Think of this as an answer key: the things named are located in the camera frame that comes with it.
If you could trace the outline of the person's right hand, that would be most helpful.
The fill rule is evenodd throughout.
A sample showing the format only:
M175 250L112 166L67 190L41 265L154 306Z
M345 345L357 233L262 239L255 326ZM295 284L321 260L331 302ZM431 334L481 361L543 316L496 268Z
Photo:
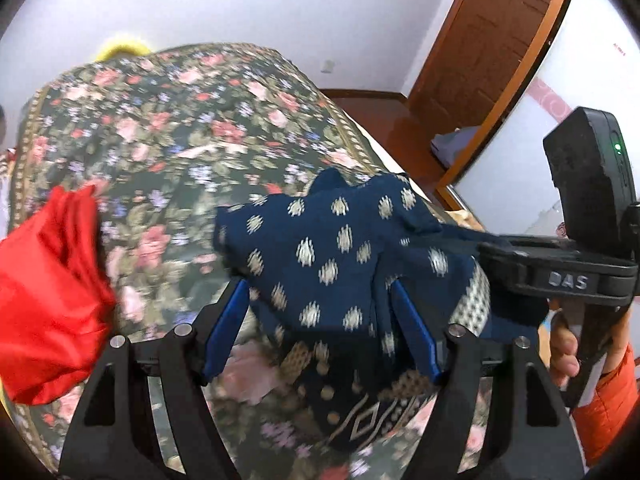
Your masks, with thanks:
M631 310L610 330L612 346L608 349L608 356L602 368L602 375L607 375L623 361L629 344L629 323ZM578 341L575 334L568 328L564 315L557 314L551 322L550 333L550 367L549 372L553 382L558 387L565 387L570 378L575 377L580 364L577 359Z

